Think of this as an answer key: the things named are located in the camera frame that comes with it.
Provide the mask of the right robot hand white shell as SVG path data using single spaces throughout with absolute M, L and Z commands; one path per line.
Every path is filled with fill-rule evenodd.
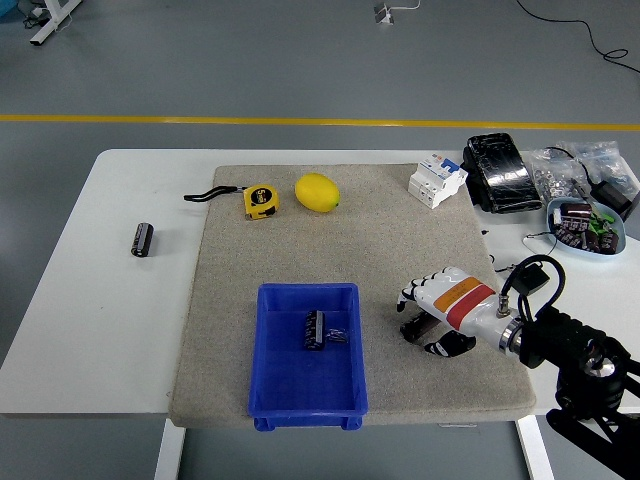
M 463 270 L 446 267 L 412 280 L 399 293 L 396 310 L 403 311 L 409 302 L 449 328 L 438 341 L 424 346 L 427 352 L 453 358 L 473 349 L 481 338 L 508 353 L 515 320 L 508 297 Z

